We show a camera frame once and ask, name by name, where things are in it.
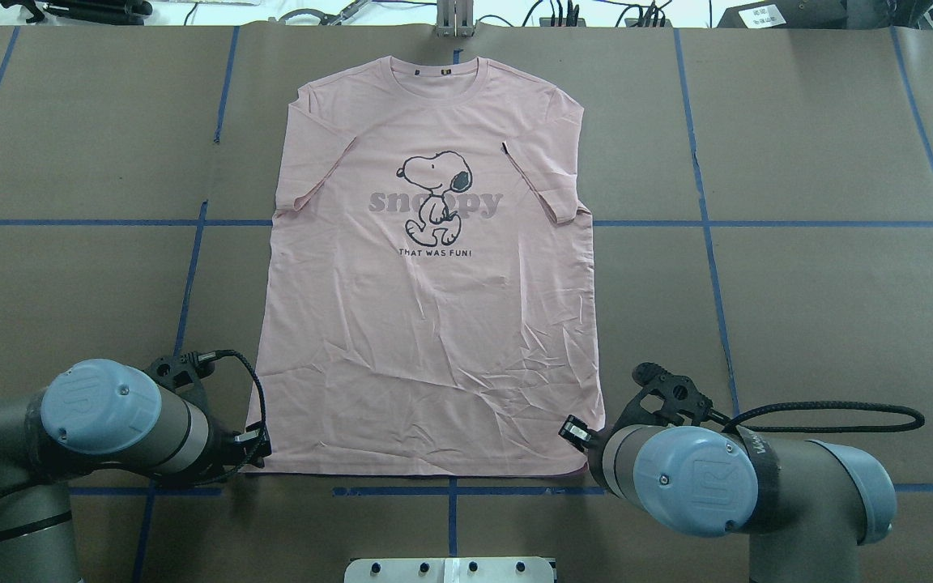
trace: t-shirt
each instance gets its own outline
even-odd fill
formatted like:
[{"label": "t-shirt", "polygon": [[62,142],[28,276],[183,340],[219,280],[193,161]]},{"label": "t-shirt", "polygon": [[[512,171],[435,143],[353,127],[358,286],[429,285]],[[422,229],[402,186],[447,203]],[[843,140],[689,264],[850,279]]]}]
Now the t-shirt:
[{"label": "t-shirt", "polygon": [[257,362],[264,471],[584,467],[558,436],[567,414],[604,421],[581,122],[485,58],[385,57],[297,92]]}]

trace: robotic arm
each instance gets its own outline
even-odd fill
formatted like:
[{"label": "robotic arm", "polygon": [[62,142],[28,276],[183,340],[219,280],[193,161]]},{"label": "robotic arm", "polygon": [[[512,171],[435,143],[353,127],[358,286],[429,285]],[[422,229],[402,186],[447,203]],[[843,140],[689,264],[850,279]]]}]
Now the robotic arm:
[{"label": "robotic arm", "polygon": [[160,358],[145,372],[86,360],[29,398],[0,399],[0,583],[82,580],[67,479],[118,468],[192,487],[247,462],[263,466],[271,452],[263,414],[237,434],[207,413],[200,379],[226,355],[240,358],[260,391],[243,355],[214,351]]},{"label": "robotic arm", "polygon": [[[682,534],[748,534],[752,583],[858,582],[856,549],[884,538],[897,508],[895,487],[876,458],[821,440],[766,439],[738,425],[740,417],[715,412],[688,377],[653,363],[638,366],[633,380],[643,391],[614,427],[594,432],[569,416],[560,429],[588,455],[600,486]],[[658,412],[640,404],[651,394],[664,401]],[[848,431],[906,431],[923,422],[907,407],[846,403],[823,407],[914,417],[905,425],[841,428]],[[693,425],[682,425],[684,416]],[[723,431],[697,426],[708,419]]]}]

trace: shirt sleeve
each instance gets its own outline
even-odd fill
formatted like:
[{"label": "shirt sleeve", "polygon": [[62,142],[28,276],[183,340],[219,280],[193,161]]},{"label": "shirt sleeve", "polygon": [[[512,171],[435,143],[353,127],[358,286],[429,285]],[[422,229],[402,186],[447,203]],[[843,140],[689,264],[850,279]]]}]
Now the shirt sleeve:
[{"label": "shirt sleeve", "polygon": [[577,192],[582,112],[578,102],[556,89],[544,121],[503,142],[513,165],[558,224],[570,222],[579,211],[588,213]]},{"label": "shirt sleeve", "polygon": [[318,114],[319,103],[309,86],[297,90],[288,106],[286,139],[275,188],[277,211],[299,211],[322,187],[355,143],[355,134]]}]

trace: sticker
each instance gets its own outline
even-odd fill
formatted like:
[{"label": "sticker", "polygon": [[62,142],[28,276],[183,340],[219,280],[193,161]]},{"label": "sticker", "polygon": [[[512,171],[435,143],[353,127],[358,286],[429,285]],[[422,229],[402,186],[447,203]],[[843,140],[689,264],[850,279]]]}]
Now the sticker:
[{"label": "sticker", "polygon": [[787,23],[787,21],[784,20],[784,15],[780,14],[780,8],[777,8],[775,4],[748,8],[748,10],[737,12],[737,14],[740,15],[740,18],[743,19],[743,23],[745,23],[748,28],[768,28],[770,26],[781,25],[781,23]]}]

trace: cartoon dog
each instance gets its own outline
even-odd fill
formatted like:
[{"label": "cartoon dog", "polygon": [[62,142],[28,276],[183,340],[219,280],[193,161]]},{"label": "cartoon dog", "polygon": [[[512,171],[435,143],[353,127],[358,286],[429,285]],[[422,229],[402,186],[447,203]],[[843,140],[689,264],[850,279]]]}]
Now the cartoon dog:
[{"label": "cartoon dog", "polygon": [[445,193],[466,192],[474,184],[474,174],[463,156],[450,149],[431,156],[414,155],[395,174],[429,192],[420,206],[420,220],[405,221],[407,235],[424,247],[437,247],[439,240],[442,245],[455,243],[462,221],[458,213],[450,213]]}]

